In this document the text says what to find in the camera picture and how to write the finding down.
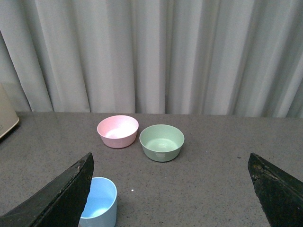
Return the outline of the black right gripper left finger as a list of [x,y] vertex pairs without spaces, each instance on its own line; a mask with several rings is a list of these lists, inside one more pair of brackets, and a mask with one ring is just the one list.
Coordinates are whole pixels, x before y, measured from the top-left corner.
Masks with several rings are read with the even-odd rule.
[[29,199],[1,216],[2,227],[76,227],[84,211],[94,171],[86,154]]

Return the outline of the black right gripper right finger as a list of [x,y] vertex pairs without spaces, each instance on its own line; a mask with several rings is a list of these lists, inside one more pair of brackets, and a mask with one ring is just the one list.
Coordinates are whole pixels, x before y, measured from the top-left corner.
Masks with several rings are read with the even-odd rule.
[[251,153],[248,170],[262,210],[272,227],[303,225],[303,183]]

